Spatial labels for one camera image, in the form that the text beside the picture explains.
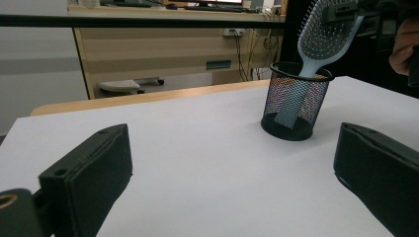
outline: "light blue hairbrush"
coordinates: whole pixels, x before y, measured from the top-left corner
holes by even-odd
[[[297,43],[303,64],[299,77],[313,78],[319,68],[338,60],[346,53],[364,17],[354,15],[353,21],[323,25],[322,13],[326,7],[351,2],[356,0],[313,2]],[[295,81],[293,91],[276,115],[275,122],[293,128],[308,89],[308,82]]]

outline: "wooden table edge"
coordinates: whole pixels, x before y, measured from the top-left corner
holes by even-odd
[[[77,102],[68,102],[61,104],[51,104],[38,107],[34,109],[31,113],[31,116],[44,116],[52,115],[59,113],[67,112],[76,112],[76,111],[86,111],[94,110],[106,107],[122,106],[122,105],[132,105],[145,102],[155,102],[163,100],[171,100],[177,98],[186,98],[199,95],[206,95],[217,92],[226,92],[234,90],[243,90],[251,89],[257,87],[269,86],[270,80],[260,80],[260,81],[250,81],[250,82],[239,82],[223,85],[214,85],[198,88],[188,88],[181,90],[173,91],[164,91],[164,92],[154,92],[154,93],[145,93],[139,95],[131,96],[121,96],[113,98],[104,98],[88,101],[77,101]]]

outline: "gray wall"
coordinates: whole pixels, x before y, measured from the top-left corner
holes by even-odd
[[[67,16],[67,0],[0,0],[0,14]],[[71,29],[0,28],[0,135],[39,106],[86,100]]]

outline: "electrical outlet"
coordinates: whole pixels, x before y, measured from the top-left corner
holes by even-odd
[[[243,37],[245,33],[246,33],[246,29],[227,28],[227,29],[224,29],[224,31],[222,32],[222,35],[225,37],[235,37],[235,36]]]

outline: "black mesh pencil holder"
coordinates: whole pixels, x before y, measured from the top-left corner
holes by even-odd
[[[313,78],[297,76],[301,63],[276,62],[271,65],[272,77],[262,117],[262,127],[284,140],[306,140],[313,127],[334,76],[319,69]]]

